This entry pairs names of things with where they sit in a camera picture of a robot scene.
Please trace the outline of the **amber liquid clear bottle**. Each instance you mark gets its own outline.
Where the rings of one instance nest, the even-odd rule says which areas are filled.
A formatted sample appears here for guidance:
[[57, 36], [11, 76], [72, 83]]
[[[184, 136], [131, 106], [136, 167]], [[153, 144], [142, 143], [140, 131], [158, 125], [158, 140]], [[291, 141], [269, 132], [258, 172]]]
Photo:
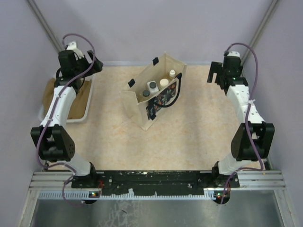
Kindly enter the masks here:
[[175, 70], [170, 70], [169, 71], [169, 79], [173, 80], [176, 76]]

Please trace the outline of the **olive green bottle cream cap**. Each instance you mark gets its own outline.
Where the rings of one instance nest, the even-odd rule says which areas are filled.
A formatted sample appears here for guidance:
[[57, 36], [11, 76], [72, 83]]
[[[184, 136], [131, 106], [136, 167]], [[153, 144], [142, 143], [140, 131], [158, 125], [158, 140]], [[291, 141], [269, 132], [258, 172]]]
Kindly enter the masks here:
[[159, 82], [159, 88], [160, 90], [164, 89], [169, 84], [168, 79], [161, 79]]

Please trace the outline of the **clear square bottle black cap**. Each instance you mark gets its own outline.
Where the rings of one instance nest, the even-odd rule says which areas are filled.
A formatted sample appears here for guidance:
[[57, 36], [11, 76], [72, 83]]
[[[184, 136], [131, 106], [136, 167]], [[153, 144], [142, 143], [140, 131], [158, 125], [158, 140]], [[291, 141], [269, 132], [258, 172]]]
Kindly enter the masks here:
[[142, 92], [142, 100], [143, 101], [148, 100], [150, 97], [151, 97], [151, 93], [150, 93], [149, 90], [144, 90]]

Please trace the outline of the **white square bottle black cap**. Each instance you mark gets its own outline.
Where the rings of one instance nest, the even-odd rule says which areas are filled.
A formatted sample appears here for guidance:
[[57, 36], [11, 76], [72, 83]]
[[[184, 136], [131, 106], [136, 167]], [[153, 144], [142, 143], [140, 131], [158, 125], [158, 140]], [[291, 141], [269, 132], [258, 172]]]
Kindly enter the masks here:
[[157, 92], [159, 92], [159, 88], [157, 86], [156, 81], [150, 81], [147, 83], [147, 88], [150, 92], [151, 95], [156, 94]]

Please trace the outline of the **cream canvas tote bag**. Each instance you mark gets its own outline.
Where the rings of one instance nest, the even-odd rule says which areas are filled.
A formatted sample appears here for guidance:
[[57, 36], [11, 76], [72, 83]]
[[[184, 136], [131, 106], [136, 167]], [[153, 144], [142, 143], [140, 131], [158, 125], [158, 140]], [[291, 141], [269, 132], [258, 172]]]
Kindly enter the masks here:
[[[169, 71], [175, 70], [176, 76], [169, 79]], [[181, 81], [186, 75], [187, 65], [167, 53], [156, 57], [136, 77], [127, 82], [120, 91], [123, 106], [128, 118], [143, 130], [148, 130], [178, 100], [181, 93]], [[162, 90], [161, 79], [168, 79], [169, 84]], [[148, 90], [147, 83], [156, 81], [159, 92], [148, 100], [142, 100], [142, 92]]]

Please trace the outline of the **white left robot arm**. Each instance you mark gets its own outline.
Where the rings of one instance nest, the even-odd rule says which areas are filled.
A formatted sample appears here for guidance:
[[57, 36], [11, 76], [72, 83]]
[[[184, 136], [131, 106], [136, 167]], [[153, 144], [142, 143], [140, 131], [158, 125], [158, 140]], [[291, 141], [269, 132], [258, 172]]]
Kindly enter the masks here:
[[59, 52], [60, 68], [56, 73], [53, 98], [45, 118], [30, 135], [36, 147], [38, 164], [48, 169], [64, 166], [72, 171], [72, 180], [92, 188], [98, 184], [94, 165], [76, 153], [75, 143], [65, 130], [73, 101], [82, 88], [82, 79], [102, 71], [103, 64], [94, 50], [88, 51], [92, 60], [87, 61], [79, 50]]

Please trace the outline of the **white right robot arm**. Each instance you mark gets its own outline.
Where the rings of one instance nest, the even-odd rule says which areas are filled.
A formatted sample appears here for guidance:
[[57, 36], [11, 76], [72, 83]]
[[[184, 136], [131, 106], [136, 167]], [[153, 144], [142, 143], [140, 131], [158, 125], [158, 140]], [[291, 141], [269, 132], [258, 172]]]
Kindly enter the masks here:
[[232, 141], [231, 152], [212, 168], [212, 183], [223, 187], [228, 176], [240, 170], [249, 170], [248, 164], [259, 162], [259, 170], [264, 170], [263, 159], [269, 155], [275, 127], [267, 123], [259, 114], [247, 80], [242, 77], [240, 54], [226, 52], [223, 62], [213, 61], [207, 82], [215, 82], [231, 101], [240, 123]]

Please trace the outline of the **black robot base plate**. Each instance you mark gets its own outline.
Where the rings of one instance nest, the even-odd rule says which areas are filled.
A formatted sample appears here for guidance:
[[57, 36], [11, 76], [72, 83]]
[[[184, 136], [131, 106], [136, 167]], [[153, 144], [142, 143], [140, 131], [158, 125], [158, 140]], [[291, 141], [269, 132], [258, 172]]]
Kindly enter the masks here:
[[232, 188], [238, 188], [238, 176], [211, 171], [118, 171], [94, 170], [87, 176], [74, 176], [73, 189], [97, 190], [97, 195], [121, 195], [133, 190], [135, 195], [203, 195], [205, 189], [225, 192], [229, 196]]

